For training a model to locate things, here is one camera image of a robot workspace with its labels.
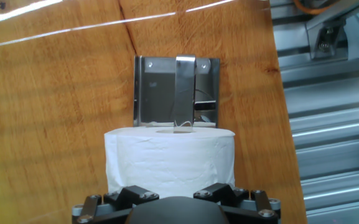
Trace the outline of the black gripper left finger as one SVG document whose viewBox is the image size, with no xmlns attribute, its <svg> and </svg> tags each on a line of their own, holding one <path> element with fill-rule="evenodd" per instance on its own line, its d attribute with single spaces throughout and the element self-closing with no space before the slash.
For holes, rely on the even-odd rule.
<svg viewBox="0 0 359 224">
<path fill-rule="evenodd" d="M 104 195 L 87 196 L 72 207 L 72 224 L 122 224 L 136 205 L 158 200 L 159 195 L 137 185 Z"/>
</svg>

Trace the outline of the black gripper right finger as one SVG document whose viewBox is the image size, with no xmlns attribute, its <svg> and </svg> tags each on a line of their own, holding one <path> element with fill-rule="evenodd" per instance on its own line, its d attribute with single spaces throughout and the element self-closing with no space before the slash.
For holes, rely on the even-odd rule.
<svg viewBox="0 0 359 224">
<path fill-rule="evenodd" d="M 217 204 L 229 223 L 281 223 L 281 201 L 269 198 L 264 190 L 247 190 L 215 183 L 195 192 L 193 198 Z"/>
</svg>

